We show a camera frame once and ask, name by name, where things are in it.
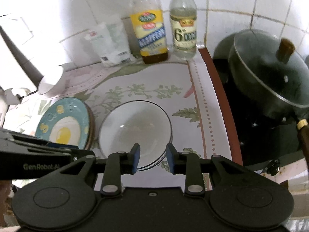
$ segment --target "red logo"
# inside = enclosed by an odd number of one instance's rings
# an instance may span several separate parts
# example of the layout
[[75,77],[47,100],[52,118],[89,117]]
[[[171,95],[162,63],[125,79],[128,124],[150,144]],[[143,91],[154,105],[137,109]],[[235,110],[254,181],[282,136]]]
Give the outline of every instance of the red logo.
[[91,32],[89,32],[89,35],[90,36],[95,36],[97,33],[95,32],[95,31],[91,31]]
[[142,28],[144,30],[150,30],[150,29],[153,29],[155,27],[156,27],[156,25],[155,25],[154,22],[149,22],[149,23],[145,23],[145,24],[142,25]]

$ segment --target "glass lid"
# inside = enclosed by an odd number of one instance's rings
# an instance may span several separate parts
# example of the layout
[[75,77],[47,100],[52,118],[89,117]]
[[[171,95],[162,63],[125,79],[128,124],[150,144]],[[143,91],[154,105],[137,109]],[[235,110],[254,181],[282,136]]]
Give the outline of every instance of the glass lid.
[[243,64],[263,86],[298,107],[309,106],[309,68],[293,43],[260,30],[245,30],[234,38]]

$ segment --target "yellow label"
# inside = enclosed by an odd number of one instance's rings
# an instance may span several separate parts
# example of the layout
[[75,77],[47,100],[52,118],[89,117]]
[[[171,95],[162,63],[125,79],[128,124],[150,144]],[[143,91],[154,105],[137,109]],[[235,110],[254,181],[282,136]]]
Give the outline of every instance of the yellow label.
[[131,15],[142,56],[167,52],[166,33],[161,10],[147,10]]
[[190,50],[196,45],[196,17],[176,18],[171,16],[174,48]]

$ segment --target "clear liquid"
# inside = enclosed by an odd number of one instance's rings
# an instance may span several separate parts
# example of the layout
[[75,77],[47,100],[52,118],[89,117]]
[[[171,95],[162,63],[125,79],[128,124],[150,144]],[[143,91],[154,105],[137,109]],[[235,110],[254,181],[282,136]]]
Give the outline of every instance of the clear liquid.
[[[181,19],[194,19],[196,18],[196,9],[194,8],[175,8],[175,9],[172,9],[171,10],[171,13],[170,13],[170,17],[172,18],[176,18],[177,20],[181,20]],[[195,53],[196,53],[196,45],[189,49],[189,50],[179,50],[179,49],[176,49],[175,47],[173,47],[173,50],[174,50],[174,54],[181,58],[181,59],[185,59],[185,60],[188,60],[190,58],[193,58]]]

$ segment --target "black glass cooktop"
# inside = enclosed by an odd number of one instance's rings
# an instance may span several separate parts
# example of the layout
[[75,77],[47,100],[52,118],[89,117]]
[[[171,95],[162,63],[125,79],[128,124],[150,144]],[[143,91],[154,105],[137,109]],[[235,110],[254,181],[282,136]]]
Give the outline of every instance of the black glass cooktop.
[[236,87],[228,68],[228,61],[214,60],[234,118],[244,166],[257,171],[272,160],[280,166],[303,158],[297,139],[296,123],[274,123],[259,114],[254,102]]

